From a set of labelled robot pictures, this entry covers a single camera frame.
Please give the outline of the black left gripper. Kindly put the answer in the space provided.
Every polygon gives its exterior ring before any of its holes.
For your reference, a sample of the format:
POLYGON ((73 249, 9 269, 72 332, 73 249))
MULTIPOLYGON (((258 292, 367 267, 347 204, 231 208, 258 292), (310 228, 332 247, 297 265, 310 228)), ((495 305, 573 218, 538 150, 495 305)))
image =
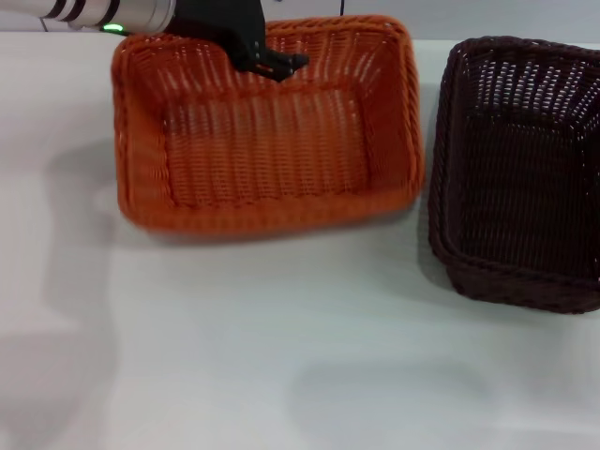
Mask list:
POLYGON ((254 71, 281 83, 309 63, 303 53, 266 50, 265 19, 259 0, 181 0, 175 2, 170 33, 217 44, 238 71, 254 71))

